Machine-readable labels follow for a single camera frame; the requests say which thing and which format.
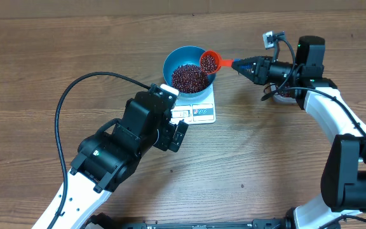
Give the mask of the red scoop with blue handle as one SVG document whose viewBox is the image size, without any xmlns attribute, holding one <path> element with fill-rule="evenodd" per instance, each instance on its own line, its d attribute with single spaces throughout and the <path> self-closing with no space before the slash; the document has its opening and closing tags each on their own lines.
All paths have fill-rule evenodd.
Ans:
<svg viewBox="0 0 366 229">
<path fill-rule="evenodd" d="M 200 57 L 200 68 L 204 73 L 217 73 L 222 67 L 231 67 L 238 59 L 223 59 L 221 55 L 213 50 L 207 50 Z"/>
</svg>

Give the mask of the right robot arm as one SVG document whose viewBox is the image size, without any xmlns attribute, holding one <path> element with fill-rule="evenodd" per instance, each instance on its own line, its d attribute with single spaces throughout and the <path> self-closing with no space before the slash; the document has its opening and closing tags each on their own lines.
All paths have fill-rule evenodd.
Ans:
<svg viewBox="0 0 366 229">
<path fill-rule="evenodd" d="M 256 85 L 273 84 L 267 100 L 289 94 L 324 131 L 331 149 L 320 181 L 320 194 L 307 204 L 291 208 L 282 219 L 255 219 L 253 228 L 340 228 L 340 222 L 354 219 L 366 223 L 366 124 L 341 97 L 336 84 L 323 77 L 325 40 L 301 36 L 291 49 L 292 62 L 280 62 L 279 43 L 283 33 L 267 32 L 264 46 L 274 55 L 233 60 L 239 74 Z"/>
</svg>

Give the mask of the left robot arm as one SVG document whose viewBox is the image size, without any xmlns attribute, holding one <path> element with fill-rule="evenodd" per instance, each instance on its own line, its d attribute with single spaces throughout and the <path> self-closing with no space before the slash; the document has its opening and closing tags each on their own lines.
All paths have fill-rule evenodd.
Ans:
<svg viewBox="0 0 366 229">
<path fill-rule="evenodd" d="M 34 224 L 34 228 L 81 228 L 85 221 L 137 169 L 155 147 L 178 151 L 188 125 L 171 123 L 178 91 L 139 92 L 113 119 L 78 147 L 67 173 L 67 186 Z"/>
</svg>

